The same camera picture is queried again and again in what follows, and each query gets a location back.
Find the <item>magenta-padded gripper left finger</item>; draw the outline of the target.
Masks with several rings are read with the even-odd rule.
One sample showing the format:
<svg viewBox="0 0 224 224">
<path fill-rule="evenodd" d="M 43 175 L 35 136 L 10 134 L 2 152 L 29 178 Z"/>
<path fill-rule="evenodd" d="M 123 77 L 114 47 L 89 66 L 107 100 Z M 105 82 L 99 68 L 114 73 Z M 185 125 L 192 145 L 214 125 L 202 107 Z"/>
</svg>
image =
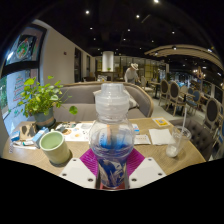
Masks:
<svg viewBox="0 0 224 224">
<path fill-rule="evenodd" d="M 64 178 L 84 188 L 95 189 L 98 175 L 98 162 L 91 149 L 80 158 L 72 158 L 60 173 Z"/>
</svg>

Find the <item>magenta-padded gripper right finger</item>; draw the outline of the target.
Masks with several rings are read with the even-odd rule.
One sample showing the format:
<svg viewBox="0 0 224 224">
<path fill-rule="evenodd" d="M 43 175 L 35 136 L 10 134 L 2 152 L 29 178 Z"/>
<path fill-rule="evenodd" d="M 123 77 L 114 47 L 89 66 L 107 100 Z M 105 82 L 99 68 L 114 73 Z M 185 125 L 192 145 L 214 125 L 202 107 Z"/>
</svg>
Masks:
<svg viewBox="0 0 224 224">
<path fill-rule="evenodd" d="M 129 188 L 140 188 L 166 176 L 165 172 L 152 157 L 144 157 L 133 149 L 126 164 Z"/>
</svg>

